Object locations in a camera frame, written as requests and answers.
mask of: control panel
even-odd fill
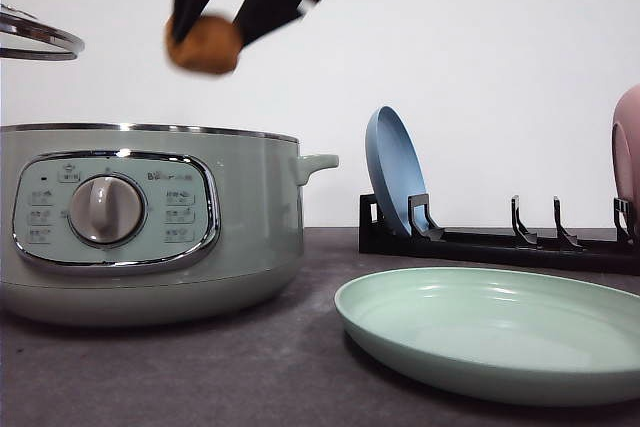
[[[21,173],[13,212],[22,253],[79,273],[159,270],[211,246],[219,228],[204,164],[128,149],[38,157]]]

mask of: button label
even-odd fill
[[[50,210],[32,210],[27,218],[28,225],[51,225]]]
[[[29,205],[53,205],[53,192],[51,190],[34,190],[29,195]]]
[[[30,244],[50,244],[51,229],[31,229],[27,242]]]
[[[167,210],[165,224],[193,224],[196,220],[196,213],[190,208],[180,210]]]
[[[194,233],[191,229],[166,229],[164,233],[165,243],[193,242]]]
[[[80,182],[80,172],[58,172],[58,182],[62,182],[63,184],[72,184]]]
[[[167,191],[167,205],[193,205],[196,202],[196,196],[186,190],[169,190]]]

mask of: electric hot pot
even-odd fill
[[[133,124],[2,127],[4,307],[68,325],[177,322],[294,277],[301,187],[337,167],[262,132]]]

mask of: pot handle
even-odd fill
[[[340,159],[337,155],[303,155],[295,159],[296,184],[307,185],[314,172],[338,167]]]

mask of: brown object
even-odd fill
[[[243,42],[233,23],[223,17],[203,15],[180,43],[173,40],[172,23],[173,17],[165,28],[165,45],[174,64],[183,69],[216,75],[236,68]]]

